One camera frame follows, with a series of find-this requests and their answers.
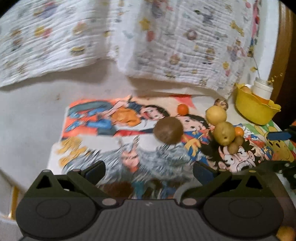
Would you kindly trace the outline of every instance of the orange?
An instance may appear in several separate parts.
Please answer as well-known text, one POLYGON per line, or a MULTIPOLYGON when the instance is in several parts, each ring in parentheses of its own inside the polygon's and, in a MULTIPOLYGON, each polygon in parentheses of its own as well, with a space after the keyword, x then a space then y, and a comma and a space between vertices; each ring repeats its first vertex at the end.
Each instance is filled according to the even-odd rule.
POLYGON ((189 113, 188 106, 185 104, 178 105, 177 112, 179 115, 187 115, 189 113))
POLYGON ((235 130, 235 136, 241 136, 244 137, 244 130, 240 128, 239 126, 234 128, 235 130))

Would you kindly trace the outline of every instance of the kiwi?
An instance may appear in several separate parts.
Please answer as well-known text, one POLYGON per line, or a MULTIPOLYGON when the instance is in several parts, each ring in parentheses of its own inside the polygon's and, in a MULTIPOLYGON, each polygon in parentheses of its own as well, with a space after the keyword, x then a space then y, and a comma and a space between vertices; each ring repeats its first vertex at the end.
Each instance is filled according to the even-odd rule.
POLYGON ((239 151, 239 145, 235 142, 232 142, 228 145, 228 152, 231 155, 236 154, 239 151))
POLYGON ((153 134, 161 142, 174 145, 181 141, 183 125, 177 118, 164 117, 156 123, 153 134))
POLYGON ((233 142, 238 146, 241 146, 244 143, 244 138, 242 136, 236 136, 233 142))

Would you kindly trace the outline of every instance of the black hair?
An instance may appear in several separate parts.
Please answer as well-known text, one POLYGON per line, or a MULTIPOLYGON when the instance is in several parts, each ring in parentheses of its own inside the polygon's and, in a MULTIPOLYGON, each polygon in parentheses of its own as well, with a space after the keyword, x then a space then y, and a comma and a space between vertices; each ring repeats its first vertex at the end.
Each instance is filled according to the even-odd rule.
MULTIPOLYGON (((225 160, 222 159, 222 157, 220 156, 220 153, 219 153, 219 147, 220 145, 213 139, 213 136, 212 134, 209 133, 209 136, 210 136, 210 143, 208 145, 205 145, 205 144, 202 144, 201 143, 201 152, 203 154, 205 154, 206 156, 208 156, 208 160, 209 161, 213 161, 215 162, 215 167, 218 166, 218 163, 220 161, 222 162, 226 162, 225 160)), ((244 139, 244 142, 242 144, 242 147, 244 148, 244 150, 246 152, 248 151, 251 151, 253 154, 254 154, 254 157, 255 157, 255 165, 257 166, 259 164, 259 161, 261 160, 261 157, 260 156, 256 156, 255 153, 256 153, 256 150, 255 150, 255 147, 252 146, 250 144, 250 141, 249 140, 245 140, 244 139)))
POLYGON ((147 107, 153 107, 153 108, 157 109, 157 111, 159 113, 163 114, 164 117, 169 117, 170 116, 170 114, 164 108, 162 108, 160 106, 153 105, 153 104, 144 106, 144 108, 147 108, 147 107))
POLYGON ((209 125, 207 124, 207 121, 203 117, 199 115, 190 115, 190 114, 187 114, 185 116, 188 116, 190 119, 199 121, 201 124, 204 125, 205 128, 209 129, 209 125))

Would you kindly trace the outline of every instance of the round yellow fruit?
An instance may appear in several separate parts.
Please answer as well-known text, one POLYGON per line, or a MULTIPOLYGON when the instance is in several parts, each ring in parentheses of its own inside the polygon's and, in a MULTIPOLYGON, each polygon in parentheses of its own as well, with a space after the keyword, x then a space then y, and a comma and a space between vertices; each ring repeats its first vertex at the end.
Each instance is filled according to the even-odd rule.
POLYGON ((226 121, 227 114, 221 106, 213 105, 206 110, 205 117, 210 124, 215 126, 220 122, 226 121))
POLYGON ((294 241, 296 232, 291 227, 281 226, 276 234, 280 241, 294 241))
POLYGON ((228 146, 235 139, 234 126, 227 122, 220 122, 215 126, 213 136, 221 146, 228 146))
POLYGON ((248 86, 241 87, 241 90, 248 93, 248 94, 252 94, 252 91, 248 86))

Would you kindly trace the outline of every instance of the triangular cutout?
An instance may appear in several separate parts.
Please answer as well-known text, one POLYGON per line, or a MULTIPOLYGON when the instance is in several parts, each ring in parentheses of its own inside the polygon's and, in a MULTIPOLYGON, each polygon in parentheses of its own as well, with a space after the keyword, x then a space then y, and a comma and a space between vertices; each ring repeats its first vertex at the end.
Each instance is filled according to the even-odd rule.
POLYGON ((41 179, 41 181, 39 182, 37 189, 41 189, 41 188, 50 188, 52 185, 50 183, 50 180, 48 178, 48 176, 43 176, 43 178, 41 179))
POLYGON ((260 182, 258 181, 258 179, 255 176, 250 176, 250 178, 246 184, 246 187, 262 189, 260 182))

